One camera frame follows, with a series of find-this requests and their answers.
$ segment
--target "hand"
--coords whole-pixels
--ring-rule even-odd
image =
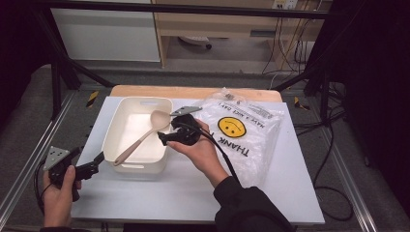
[[[47,188],[50,185],[48,171],[44,173],[43,179],[44,188]],[[61,189],[51,185],[44,191],[44,227],[70,226],[74,180],[75,168],[71,165],[67,168]],[[81,189],[81,182],[76,182],[75,186]]]
[[[203,130],[209,132],[207,124],[199,119],[196,119],[196,122],[198,122]],[[186,155],[193,165],[205,174],[213,187],[216,187],[229,176],[220,164],[215,145],[205,136],[201,135],[199,140],[192,146],[175,141],[169,141],[167,145],[175,151]]]

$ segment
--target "plastic bag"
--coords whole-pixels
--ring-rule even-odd
[[[277,143],[284,112],[262,107],[223,88],[198,101],[193,114],[209,125],[211,134],[228,155],[245,188],[264,182]],[[227,165],[218,151],[220,162]]]

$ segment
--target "person's right hand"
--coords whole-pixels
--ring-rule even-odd
[[[203,130],[209,132],[207,124],[199,119],[196,119],[196,122],[198,122]],[[205,174],[214,187],[229,176],[220,164],[215,145],[205,136],[201,135],[199,140],[192,146],[175,141],[168,141],[167,145],[175,151],[186,155],[193,165]]]

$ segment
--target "gray carpet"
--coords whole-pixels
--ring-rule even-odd
[[[121,84],[134,85],[180,85],[202,87],[247,87],[267,89],[271,85],[272,76],[253,74],[205,74],[200,72],[97,72],[106,79]],[[283,81],[284,76],[274,80],[274,85]],[[84,78],[84,82],[94,81]],[[302,83],[289,91],[282,93],[283,100],[288,103],[294,123],[312,123],[315,118],[311,110],[294,106],[294,97],[298,96],[302,103],[308,103],[299,91]],[[75,96],[66,119],[60,130],[55,134],[51,144],[61,148],[83,146],[87,134],[98,116],[99,110],[109,89],[101,90],[94,105],[86,108],[85,104],[92,90],[81,90]],[[0,163],[7,164],[0,170],[0,199],[3,200],[12,186],[19,171],[35,149],[51,116],[51,87],[49,71],[39,70],[33,75],[29,88],[25,92],[21,105],[12,114],[8,125],[0,133]],[[349,128],[348,120],[334,123],[337,146],[343,154],[366,205],[380,231],[410,231],[410,221],[395,200],[379,171],[366,167],[360,146]],[[299,136],[299,142],[311,177],[316,173],[324,159],[328,146],[320,130]],[[343,186],[331,159],[326,163],[318,178],[318,185],[329,186],[343,191]],[[348,215],[348,205],[339,197],[327,191],[318,191],[321,206],[332,215],[344,217]],[[299,227],[299,230],[336,230],[361,231],[356,217],[347,221],[337,221],[325,217],[326,224],[313,227]],[[22,197],[16,203],[15,210],[7,225],[33,225],[43,223],[43,217],[38,210],[32,182],[26,188]],[[75,221],[75,227],[99,228],[100,224],[89,221]],[[121,224],[109,223],[111,227],[119,228]]]

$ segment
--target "person's left hand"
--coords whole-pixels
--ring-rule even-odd
[[[44,188],[50,185],[48,171],[44,173]],[[75,180],[75,168],[69,166],[64,176],[63,186],[58,189],[51,185],[44,191],[44,227],[70,226],[72,217],[72,187]],[[75,183],[77,189],[81,189],[81,183]]]

